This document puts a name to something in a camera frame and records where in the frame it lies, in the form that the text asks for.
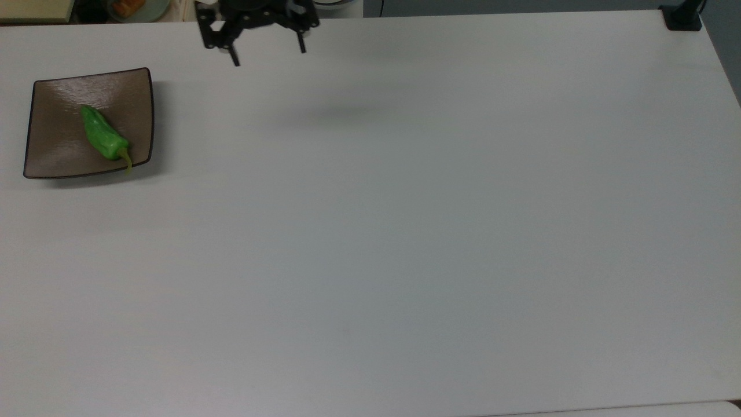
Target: plate rim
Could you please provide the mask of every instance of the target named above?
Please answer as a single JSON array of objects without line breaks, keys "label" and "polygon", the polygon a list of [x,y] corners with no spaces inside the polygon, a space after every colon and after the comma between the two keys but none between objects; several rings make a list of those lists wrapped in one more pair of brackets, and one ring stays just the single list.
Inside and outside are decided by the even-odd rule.
[{"label": "plate rim", "polygon": [[61,81],[63,79],[74,79],[74,78],[84,78],[88,76],[96,76],[96,75],[111,75],[116,73],[129,73],[134,71],[141,71],[145,70],[147,71],[147,81],[149,83],[149,100],[150,100],[150,108],[151,108],[151,114],[152,114],[152,125],[150,128],[150,134],[149,134],[149,153],[147,154],[147,159],[143,160],[141,162],[137,162],[135,164],[132,164],[132,168],[135,166],[144,165],[145,163],[149,162],[152,159],[152,150],[154,149],[154,90],[152,86],[152,72],[147,67],[141,67],[141,68],[134,68],[130,70],[121,70],[121,71],[111,71],[109,73],[97,73],[97,74],[88,74],[88,75],[82,75],[82,76],[66,76],[62,78],[52,78],[52,79],[37,79],[33,82],[33,89],[31,91],[31,109],[29,110],[28,114],[28,129],[26,133],[26,152],[24,156],[24,162],[23,162],[23,176],[28,178],[29,180],[57,180],[57,179],[64,179],[64,178],[80,178],[80,177],[89,177],[91,175],[99,175],[99,174],[108,174],[109,172],[117,172],[117,171],[123,171],[127,169],[126,167],[121,168],[112,168],[106,171],[95,171],[95,172],[87,172],[84,174],[74,174],[74,175],[59,175],[59,176],[30,176],[27,174],[26,170],[28,168],[28,149],[31,144],[31,121],[33,120],[33,103],[36,101],[36,85],[40,82],[49,82],[49,81]]}]

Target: brown plate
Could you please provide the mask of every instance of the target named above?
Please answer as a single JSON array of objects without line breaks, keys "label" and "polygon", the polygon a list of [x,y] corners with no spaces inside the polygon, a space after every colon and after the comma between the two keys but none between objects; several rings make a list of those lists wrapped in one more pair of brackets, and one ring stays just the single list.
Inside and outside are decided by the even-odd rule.
[{"label": "brown plate", "polygon": [[33,83],[24,177],[83,177],[126,168],[124,160],[105,159],[87,141],[82,105],[100,110],[129,141],[133,166],[149,162],[154,133],[149,68],[46,79]]}]

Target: robotic arm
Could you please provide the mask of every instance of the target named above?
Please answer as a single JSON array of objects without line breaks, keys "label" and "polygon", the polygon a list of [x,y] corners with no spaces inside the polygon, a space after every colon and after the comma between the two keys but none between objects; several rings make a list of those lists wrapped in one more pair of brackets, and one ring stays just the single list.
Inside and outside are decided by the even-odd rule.
[{"label": "robotic arm", "polygon": [[[211,27],[217,14],[224,19],[220,30]],[[280,24],[296,32],[301,52],[306,53],[304,33],[319,26],[312,0],[219,0],[215,4],[196,1],[196,18],[203,45],[227,51],[235,66],[239,66],[239,57],[234,50],[234,39],[243,29]]]}]

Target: green pepper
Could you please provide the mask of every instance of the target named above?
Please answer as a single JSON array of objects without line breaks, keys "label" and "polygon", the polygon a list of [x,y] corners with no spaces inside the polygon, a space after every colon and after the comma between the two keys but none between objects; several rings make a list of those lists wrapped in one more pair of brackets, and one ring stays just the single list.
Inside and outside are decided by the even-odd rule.
[{"label": "green pepper", "polygon": [[110,127],[105,117],[95,108],[84,105],[80,108],[82,121],[85,123],[85,134],[90,144],[106,159],[115,161],[123,158],[128,167],[126,174],[131,172],[131,158],[129,158],[129,141]]}]

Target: table surface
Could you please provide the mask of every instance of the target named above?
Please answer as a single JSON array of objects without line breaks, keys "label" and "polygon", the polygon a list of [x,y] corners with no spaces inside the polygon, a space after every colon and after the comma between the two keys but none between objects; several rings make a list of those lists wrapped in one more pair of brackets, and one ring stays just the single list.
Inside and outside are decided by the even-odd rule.
[{"label": "table surface", "polygon": [[[0,413],[741,398],[741,110],[657,11],[0,27]],[[37,79],[146,66],[152,160],[22,177]]]}]

